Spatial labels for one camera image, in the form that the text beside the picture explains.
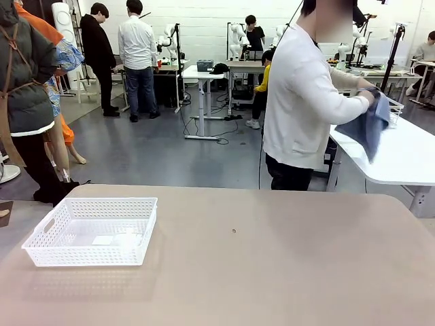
white sneaker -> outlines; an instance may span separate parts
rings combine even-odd
[[[245,125],[252,129],[260,129],[260,123],[258,122],[258,120],[247,120]]]
[[[414,84],[412,84],[411,86],[409,86],[409,88],[406,90],[406,95],[408,97],[410,96],[415,96],[418,93],[418,90],[414,89]]]

white wall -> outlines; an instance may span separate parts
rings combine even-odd
[[[109,40],[118,53],[117,32],[121,22],[128,19],[124,0],[99,0],[109,11],[110,18],[103,25]],[[430,16],[435,11],[434,0],[391,0],[389,5],[381,5],[376,0],[359,0],[363,13],[378,14],[379,17],[370,21],[368,30],[372,31],[371,41],[378,41],[388,34],[388,29],[395,21],[411,22],[406,29],[403,51],[407,57],[413,44],[414,35],[417,43],[424,41],[430,31]],[[424,11],[420,15],[421,3]],[[94,0],[80,0],[82,13],[88,13]],[[215,61],[226,59],[226,23],[244,22],[245,17],[253,14],[258,24],[263,27],[267,37],[275,36],[275,27],[285,24],[298,7],[300,0],[165,0],[161,2],[143,1],[143,13],[152,12],[143,18],[154,28],[156,38],[163,34],[168,23],[181,24],[181,44],[186,56],[195,62],[199,58],[212,58]],[[385,41],[386,55],[392,44],[392,36]],[[324,54],[334,56],[338,44],[321,44]]]

black jacket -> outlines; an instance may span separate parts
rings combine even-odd
[[[82,29],[84,59],[91,67],[116,66],[114,53],[111,50],[106,32],[91,15],[84,15],[80,21]]]
[[[12,74],[8,88],[7,115],[12,134],[41,133],[41,129],[53,121],[53,108],[42,85],[30,85],[10,92],[32,79],[43,84],[56,70],[56,48],[28,22],[18,17],[12,0],[0,0],[0,25],[12,37],[14,26],[18,24],[16,43],[32,71],[25,65],[17,51],[12,52]],[[10,45],[0,32],[0,90],[6,82]]]

dark hair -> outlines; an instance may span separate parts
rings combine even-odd
[[[127,8],[130,12],[140,15],[142,13],[143,5],[140,0],[127,0]]]
[[[252,25],[252,24],[255,24],[257,22],[257,18],[253,15],[249,15],[248,17],[246,17],[245,22],[246,22],[246,25]]]
[[[263,53],[263,57],[261,58],[261,62],[264,65],[266,63],[266,60],[272,61],[273,54],[275,54],[275,51],[273,50],[267,50]]]
[[[315,3],[316,0],[304,0],[304,4],[302,5],[302,9],[300,10],[300,13],[303,16],[311,15],[315,10]]]
[[[96,2],[90,8],[90,14],[91,15],[97,15],[99,12],[104,17],[106,17],[106,19],[109,18],[109,10],[107,9],[107,7],[105,5],[103,5],[102,3]]]

yellow jacket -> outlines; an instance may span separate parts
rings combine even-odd
[[[256,87],[256,92],[266,92],[267,91],[267,83],[269,81],[269,72],[271,71],[271,66],[267,66],[264,70],[264,78],[261,85]]]

